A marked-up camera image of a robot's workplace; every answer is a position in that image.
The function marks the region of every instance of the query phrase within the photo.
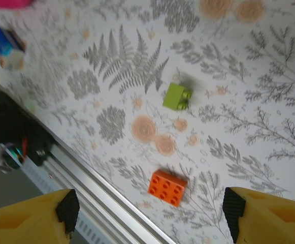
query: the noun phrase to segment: orange lego brick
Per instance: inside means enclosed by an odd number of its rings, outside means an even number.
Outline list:
[[[186,185],[187,181],[157,170],[152,175],[148,193],[178,207]]]

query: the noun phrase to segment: botanical print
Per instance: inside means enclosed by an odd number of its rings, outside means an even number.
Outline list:
[[[149,57],[147,45],[138,30],[137,35],[138,46],[136,52],[134,52],[132,43],[124,33],[121,25],[119,30],[119,50],[111,30],[108,49],[102,35],[99,48],[94,43],[93,48],[89,47],[83,54],[83,57],[89,60],[90,65],[93,65],[93,70],[96,70],[100,65],[98,76],[102,76],[102,81],[113,77],[109,83],[109,89],[121,84],[119,88],[120,94],[134,86],[144,86],[145,93],[147,93],[152,84],[155,84],[156,90],[159,90],[163,83],[161,76],[169,58],[156,66],[161,41],[155,52]]]
[[[206,105],[199,109],[199,118],[203,123],[219,122],[221,119],[230,121],[231,124],[226,126],[226,131],[231,134],[236,134],[241,130],[248,131],[254,128],[250,134],[246,134],[245,142],[251,146],[258,140],[271,141],[275,144],[281,144],[281,149],[273,149],[273,152],[268,155],[268,160],[282,160],[288,158],[295,162],[295,123],[290,118],[285,118],[280,124],[271,125],[271,114],[266,113],[260,107],[255,110],[255,120],[241,118],[241,113],[236,108],[222,105],[221,112],[215,112],[214,106]]]
[[[295,0],[37,0],[0,26],[26,43],[0,84],[174,242],[232,244],[225,187],[295,199]],[[188,181],[179,208],[157,169]]]
[[[100,124],[99,134],[110,145],[124,137],[122,130],[125,125],[125,116],[126,114],[122,109],[109,106],[96,117],[96,122]]]
[[[100,87],[97,83],[96,76],[92,71],[80,70],[73,71],[73,76],[69,76],[67,84],[70,90],[74,93],[76,100],[86,97],[88,94],[98,94]]]
[[[253,45],[248,45],[248,60],[268,60],[270,69],[261,75],[256,84],[256,90],[245,91],[249,102],[261,101],[266,104],[271,101],[284,101],[287,106],[295,106],[295,36],[291,35],[291,27],[285,29],[270,26],[270,32],[275,41],[269,44],[268,36],[262,31],[252,31],[250,37]]]
[[[199,64],[201,71],[212,75],[215,80],[226,80],[230,75],[245,83],[245,78],[251,76],[243,62],[237,60],[232,54],[223,55],[215,43],[200,46],[201,52],[196,52],[194,48],[190,40],[174,42],[171,46],[176,54],[183,56],[186,63]]]

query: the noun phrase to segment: small carton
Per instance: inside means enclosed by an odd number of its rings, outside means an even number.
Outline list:
[[[18,69],[23,65],[25,44],[10,30],[0,27],[0,65]]]

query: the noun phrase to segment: pink object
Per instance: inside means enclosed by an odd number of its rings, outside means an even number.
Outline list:
[[[32,0],[0,0],[0,9],[20,9],[31,4]]]

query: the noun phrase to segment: gray floor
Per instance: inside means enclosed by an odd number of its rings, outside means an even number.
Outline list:
[[[39,189],[21,170],[14,170],[9,174],[0,171],[0,207],[40,195],[42,193]],[[87,244],[87,241],[76,231],[71,244]]]

